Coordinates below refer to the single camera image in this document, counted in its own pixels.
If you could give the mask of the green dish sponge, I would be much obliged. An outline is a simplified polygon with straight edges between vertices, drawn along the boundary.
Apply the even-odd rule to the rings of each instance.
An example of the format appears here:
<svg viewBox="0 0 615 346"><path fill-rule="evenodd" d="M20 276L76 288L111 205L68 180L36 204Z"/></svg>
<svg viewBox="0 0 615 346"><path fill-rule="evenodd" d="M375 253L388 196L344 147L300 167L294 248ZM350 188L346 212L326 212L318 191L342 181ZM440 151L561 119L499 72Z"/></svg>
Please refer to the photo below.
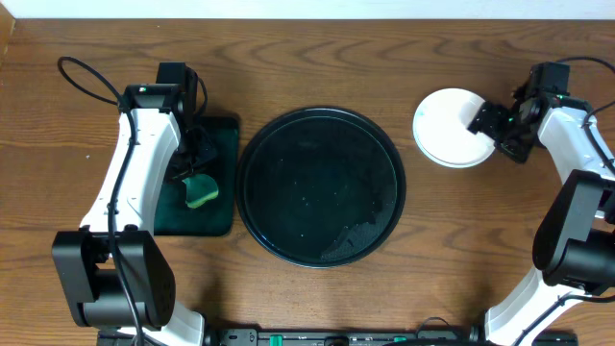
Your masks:
<svg viewBox="0 0 615 346"><path fill-rule="evenodd" d="M218 197L217 182L207 174L197 174L183 179L186 188L185 203L190 209L198 209Z"/></svg>

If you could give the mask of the white plate back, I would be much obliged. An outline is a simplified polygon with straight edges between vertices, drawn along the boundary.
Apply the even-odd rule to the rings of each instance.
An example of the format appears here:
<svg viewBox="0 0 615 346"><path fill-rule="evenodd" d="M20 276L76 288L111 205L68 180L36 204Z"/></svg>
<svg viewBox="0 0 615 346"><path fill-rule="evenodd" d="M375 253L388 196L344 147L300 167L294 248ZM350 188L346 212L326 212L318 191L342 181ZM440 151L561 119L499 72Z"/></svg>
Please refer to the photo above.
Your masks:
<svg viewBox="0 0 615 346"><path fill-rule="evenodd" d="M412 121L419 149L430 160L450 168L468 168L486 161L495 151L494 140L467 129L484 102L462 88L443 88L428 95Z"/></svg>

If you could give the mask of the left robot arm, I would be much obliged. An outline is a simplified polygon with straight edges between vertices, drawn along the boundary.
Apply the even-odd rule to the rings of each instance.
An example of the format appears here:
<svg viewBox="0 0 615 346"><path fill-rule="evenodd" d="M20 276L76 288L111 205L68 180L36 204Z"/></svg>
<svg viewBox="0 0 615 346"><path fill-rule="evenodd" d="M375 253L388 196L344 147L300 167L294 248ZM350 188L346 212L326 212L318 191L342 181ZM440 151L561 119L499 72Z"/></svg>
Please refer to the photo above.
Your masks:
<svg viewBox="0 0 615 346"><path fill-rule="evenodd" d="M119 135L102 187L52 257L74 322L115 329L132 345L203 345L205 317L176 300L174 274L154 240L164 183L203 171L217 152L199 122L204 82L163 62L152 84L113 88Z"/></svg>

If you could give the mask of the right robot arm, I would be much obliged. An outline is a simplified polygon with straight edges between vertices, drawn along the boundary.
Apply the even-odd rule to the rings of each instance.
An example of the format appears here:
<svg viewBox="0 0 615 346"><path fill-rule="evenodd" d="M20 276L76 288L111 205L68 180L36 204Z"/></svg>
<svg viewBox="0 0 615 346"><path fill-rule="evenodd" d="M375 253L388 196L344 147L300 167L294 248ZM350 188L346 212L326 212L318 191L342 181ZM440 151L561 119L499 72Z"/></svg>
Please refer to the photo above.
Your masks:
<svg viewBox="0 0 615 346"><path fill-rule="evenodd" d="M567 309L614 301L606 293L614 285L614 235L593 226L614 222L614 156L598 110L568 90L571 62L534 65L511 108L483 102L467 126L517 163L544 147L562 181L534 236L532 268L471 328L468 345L531 345Z"/></svg>

